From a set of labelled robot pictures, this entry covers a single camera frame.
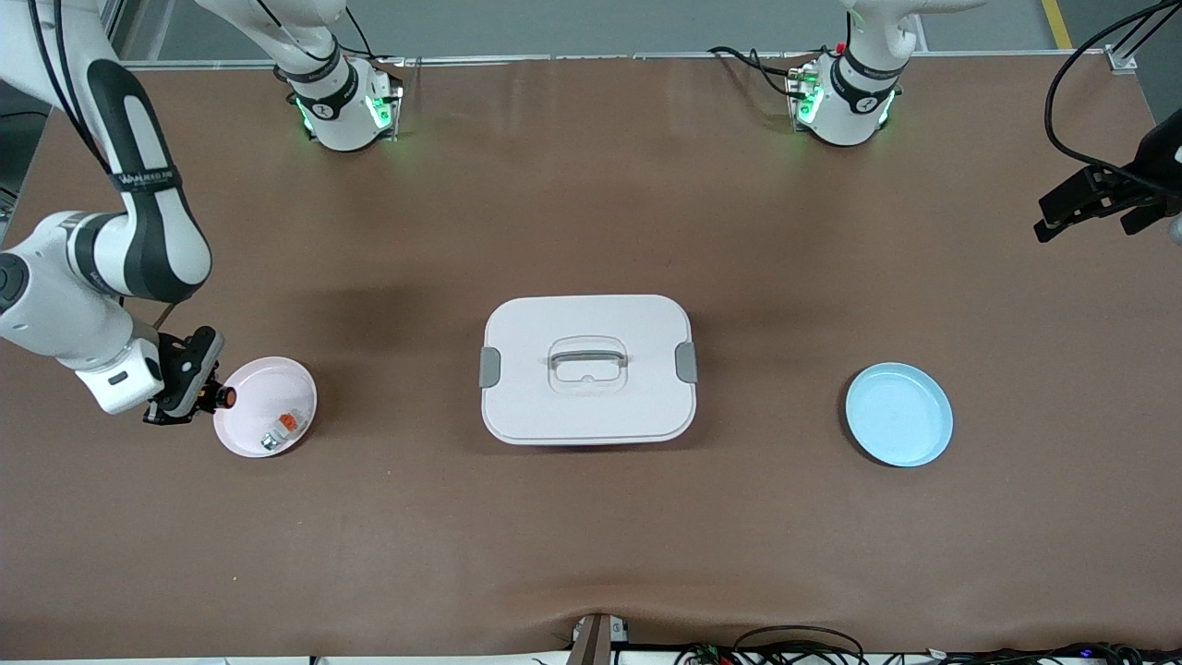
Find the lid handle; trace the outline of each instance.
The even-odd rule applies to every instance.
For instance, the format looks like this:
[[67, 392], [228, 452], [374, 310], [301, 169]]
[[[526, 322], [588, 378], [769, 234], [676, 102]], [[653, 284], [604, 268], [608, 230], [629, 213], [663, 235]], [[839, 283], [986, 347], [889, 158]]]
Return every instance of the lid handle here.
[[619, 352], [563, 352], [550, 357], [550, 366], [558, 367], [563, 363], [606, 361], [621, 367], [628, 367], [628, 357]]

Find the brown table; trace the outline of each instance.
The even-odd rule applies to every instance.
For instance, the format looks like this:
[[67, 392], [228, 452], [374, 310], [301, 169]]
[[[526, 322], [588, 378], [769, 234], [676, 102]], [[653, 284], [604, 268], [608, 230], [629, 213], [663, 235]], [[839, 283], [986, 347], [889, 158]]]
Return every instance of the brown table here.
[[[1060, 61], [916, 59], [855, 149], [709, 60], [417, 70], [401, 139], [350, 155], [301, 138], [268, 72], [142, 74], [215, 255], [167, 327], [221, 328], [227, 370], [305, 363], [320, 411], [291, 454], [241, 459], [208, 418], [105, 417], [0, 347], [0, 657], [539, 650], [589, 611], [641, 640], [792, 621], [872, 650], [1176, 646], [1182, 249], [1115, 220], [1035, 242], [1078, 168], [1043, 136]], [[1059, 106], [1116, 161], [1151, 124], [1099, 57]], [[118, 204], [50, 124], [9, 242]], [[687, 308], [694, 425], [496, 442], [486, 317], [596, 292]], [[843, 435], [844, 386], [886, 360], [953, 402], [927, 468]]]

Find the green led light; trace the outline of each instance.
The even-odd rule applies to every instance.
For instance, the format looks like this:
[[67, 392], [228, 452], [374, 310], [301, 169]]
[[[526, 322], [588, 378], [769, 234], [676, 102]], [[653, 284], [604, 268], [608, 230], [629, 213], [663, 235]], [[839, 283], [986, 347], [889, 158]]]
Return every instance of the green led light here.
[[300, 117], [304, 118], [304, 129], [307, 129], [309, 131], [314, 131], [312, 129], [312, 120], [307, 118], [307, 109], [304, 107], [304, 103], [300, 102], [299, 98], [296, 99], [296, 107], [299, 109], [299, 115]]
[[825, 90], [820, 85], [814, 85], [800, 102], [800, 122], [812, 122], [817, 117], [817, 109], [824, 100]]
[[878, 116], [878, 124], [879, 125], [882, 123], [886, 122], [886, 113], [890, 112], [890, 103], [894, 102], [894, 100], [895, 100], [895, 91], [891, 90], [890, 96], [888, 96], [886, 100], [883, 102], [883, 113], [881, 116]]
[[374, 122], [377, 124], [377, 128], [385, 129], [390, 126], [394, 120], [390, 117], [389, 104], [385, 103], [385, 99], [381, 97], [377, 99], [366, 97], [365, 100], [369, 102], [370, 113], [374, 115]]

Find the robotic arm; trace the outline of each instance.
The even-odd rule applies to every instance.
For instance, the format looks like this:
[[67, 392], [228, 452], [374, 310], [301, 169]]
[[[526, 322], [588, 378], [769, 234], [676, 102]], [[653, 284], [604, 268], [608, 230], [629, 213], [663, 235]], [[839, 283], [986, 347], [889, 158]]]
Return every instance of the robotic arm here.
[[196, 0], [258, 44], [294, 90], [309, 133], [332, 150], [358, 150], [397, 132], [402, 82], [346, 58], [329, 31], [345, 0]]
[[825, 51], [795, 72], [792, 117], [836, 145], [870, 138], [886, 119], [895, 84], [917, 43], [915, 15], [980, 7], [986, 0], [840, 0], [847, 12], [845, 50]]
[[[1141, 182], [1089, 164], [1039, 198], [1043, 219], [1034, 224], [1039, 242], [1080, 221], [1121, 210], [1130, 210], [1121, 217], [1128, 235], [1182, 215], [1182, 109], [1141, 139], [1136, 156], [1122, 170]], [[1171, 222], [1170, 234], [1182, 243], [1182, 217]]]
[[186, 300], [208, 276], [210, 253], [151, 102], [118, 64], [95, 1], [0, 0], [0, 78], [73, 111], [90, 129], [84, 139], [92, 132], [102, 145], [126, 207], [52, 214], [0, 252], [0, 338], [56, 358], [108, 413], [147, 402], [145, 420], [171, 424], [229, 406], [233, 393], [214, 379], [216, 331], [178, 340], [119, 304]]

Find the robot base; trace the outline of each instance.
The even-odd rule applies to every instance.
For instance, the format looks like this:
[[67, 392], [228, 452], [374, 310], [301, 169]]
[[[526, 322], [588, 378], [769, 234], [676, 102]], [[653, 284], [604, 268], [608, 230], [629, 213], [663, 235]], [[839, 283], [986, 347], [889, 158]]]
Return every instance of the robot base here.
[[395, 141], [398, 136], [398, 119], [402, 116], [402, 80], [372, 67], [364, 60], [350, 60], [365, 82], [344, 109], [340, 117], [325, 120], [310, 113], [298, 100], [294, 102], [304, 118], [304, 130], [311, 141], [338, 152], [352, 152], [368, 148], [376, 141]]
[[882, 111], [855, 113], [849, 103], [833, 91], [832, 67], [836, 65], [833, 57], [824, 54], [792, 70], [787, 89], [803, 98], [788, 97], [788, 113], [797, 131], [812, 131], [832, 145], [857, 145], [886, 123], [897, 90], [882, 103]]

